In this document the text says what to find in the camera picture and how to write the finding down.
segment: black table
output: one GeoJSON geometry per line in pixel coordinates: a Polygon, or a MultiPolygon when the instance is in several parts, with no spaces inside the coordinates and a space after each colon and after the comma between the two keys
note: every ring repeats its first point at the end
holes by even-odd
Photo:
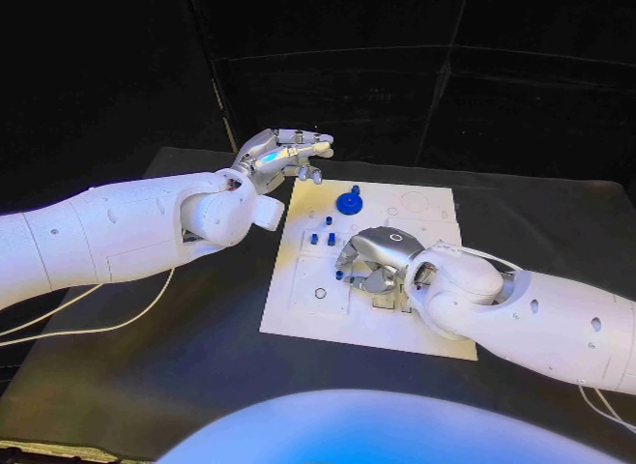
{"type": "MultiPolygon", "coordinates": [[[[232,160],[232,154],[163,149],[147,177],[214,171],[232,160]]],[[[316,164],[326,179],[453,188],[467,247],[636,301],[636,212],[620,185],[316,164]]],[[[291,186],[286,182],[273,194],[286,205],[291,186]]],[[[254,226],[238,246],[178,269],[163,299],[134,324],[36,342],[0,399],[0,438],[155,459],[202,425],[260,401],[322,389],[374,389],[482,407],[636,461],[636,436],[597,416],[577,387],[482,348],[480,360],[467,362],[260,333],[278,241],[280,232],[254,226]]],[[[45,331],[126,320],[165,278],[106,286],[45,331]]],[[[636,422],[636,397],[610,397],[636,422]]]]}

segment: robotic hand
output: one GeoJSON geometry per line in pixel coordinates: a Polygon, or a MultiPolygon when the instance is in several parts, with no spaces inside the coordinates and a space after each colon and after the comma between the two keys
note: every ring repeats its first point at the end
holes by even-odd
{"type": "Polygon", "coordinates": [[[0,309],[75,285],[152,276],[268,230],[283,204],[265,196],[287,175],[322,182],[309,157],[332,137],[264,130],[232,168],[90,188],[61,203],[0,217],[0,309]]]}
{"type": "Polygon", "coordinates": [[[343,281],[374,294],[402,282],[410,305],[437,334],[471,338],[506,361],[558,380],[636,394],[634,302],[463,246],[438,242],[425,249],[391,227],[361,231],[336,268],[358,257],[372,273],[343,281]],[[490,261],[509,270],[500,272],[490,261]]]}

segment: silver robot hand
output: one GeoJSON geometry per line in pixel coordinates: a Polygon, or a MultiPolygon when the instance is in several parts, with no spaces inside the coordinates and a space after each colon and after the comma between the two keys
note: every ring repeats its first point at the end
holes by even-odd
{"type": "Polygon", "coordinates": [[[244,143],[232,168],[252,181],[261,195],[273,191],[286,176],[322,183],[320,170],[309,157],[333,156],[330,135],[294,129],[265,129],[244,143]]]}
{"type": "Polygon", "coordinates": [[[336,269],[342,270],[361,257],[372,273],[348,275],[343,281],[375,295],[391,293],[397,279],[404,280],[408,264],[424,249],[415,238],[394,227],[362,230],[342,249],[336,269]]]}

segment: hole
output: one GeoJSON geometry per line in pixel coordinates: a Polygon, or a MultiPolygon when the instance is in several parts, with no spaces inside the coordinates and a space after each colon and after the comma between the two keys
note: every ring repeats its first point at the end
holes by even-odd
{"type": "Polygon", "coordinates": [[[598,317],[593,317],[590,324],[593,325],[594,332],[598,332],[601,330],[601,319],[598,317]]]}

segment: blue knob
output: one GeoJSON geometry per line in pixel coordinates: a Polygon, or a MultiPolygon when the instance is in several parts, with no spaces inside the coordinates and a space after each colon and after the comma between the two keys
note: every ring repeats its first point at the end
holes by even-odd
{"type": "Polygon", "coordinates": [[[361,188],[353,186],[349,193],[342,193],[336,199],[336,209],[342,215],[356,215],[362,209],[361,188]]]}

